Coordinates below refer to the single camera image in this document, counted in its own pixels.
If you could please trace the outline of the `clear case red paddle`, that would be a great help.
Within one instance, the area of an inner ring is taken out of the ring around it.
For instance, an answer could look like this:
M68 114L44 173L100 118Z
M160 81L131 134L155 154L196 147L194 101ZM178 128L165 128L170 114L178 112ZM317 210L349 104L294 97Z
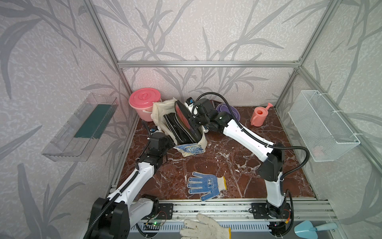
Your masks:
M199 142L202 139L203 134L197 127L194 127L190 123L190 117L192 116L190 110L186 107L185 104L181 103L180 101L176 101L175 111L176 121L184 130L186 135L190 138L191 143Z

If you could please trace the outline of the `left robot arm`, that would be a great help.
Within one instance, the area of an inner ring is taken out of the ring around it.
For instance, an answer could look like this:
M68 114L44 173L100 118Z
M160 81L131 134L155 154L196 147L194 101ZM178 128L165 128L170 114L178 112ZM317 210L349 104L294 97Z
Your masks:
M136 159L133 172L114 192L94 202L85 239L126 239L140 220L158 213L156 197L135 198L162 166L174 142L157 126L149 128L148 133L148 142Z

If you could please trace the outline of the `cream canvas tote bag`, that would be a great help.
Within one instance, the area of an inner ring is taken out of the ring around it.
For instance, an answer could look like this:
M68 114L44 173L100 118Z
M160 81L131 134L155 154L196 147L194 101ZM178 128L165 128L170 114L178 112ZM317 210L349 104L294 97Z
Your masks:
M197 154L203 154L206 152L206 147L208 144L208 141L205 136L205 132L202 128L199 130L203 134L202 139L197 143L191 143L191 144L183 144L183 145L177 145L177 141L175 139L174 134L169 130L166 121L164 119L164 115L169 113L176 113L175 111L175 102L177 100L175 98L166 100L163 102L157 102L153 105L152 110L152 119L155 123L155 125L160 129L165 135L169 135L173 142L174 142L174 148L179 151L184 157L193 156Z

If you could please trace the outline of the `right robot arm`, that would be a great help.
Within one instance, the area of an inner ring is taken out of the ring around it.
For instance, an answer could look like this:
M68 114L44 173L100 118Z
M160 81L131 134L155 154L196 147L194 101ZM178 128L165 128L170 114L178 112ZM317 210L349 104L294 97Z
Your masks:
M209 131L220 132L240 143L250 150L262 163L258 174L265 180L267 190L266 213L270 218L279 217L285 209L287 200L283 191L283 181L286 176L300 170L310 159L310 152L304 146L290 146L290 150L303 150L304 161L296 168L283 172L284 154L287 147L263 139L247 129L234 116L233 111L218 112L206 94L203 93L196 100L188 98L184 110L178 112L183 117L185 126L196 129L203 126Z

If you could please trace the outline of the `purple paddle case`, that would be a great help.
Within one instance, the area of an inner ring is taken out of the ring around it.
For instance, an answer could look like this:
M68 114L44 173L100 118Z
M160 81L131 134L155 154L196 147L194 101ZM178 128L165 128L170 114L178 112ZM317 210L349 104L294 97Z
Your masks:
M217 106L216 110L218 112L227 112L228 114L230 113L233 113L233 116L238 120L240 121L240 113L238 112L238 110L232 106L227 106L227 104L225 103L221 103Z

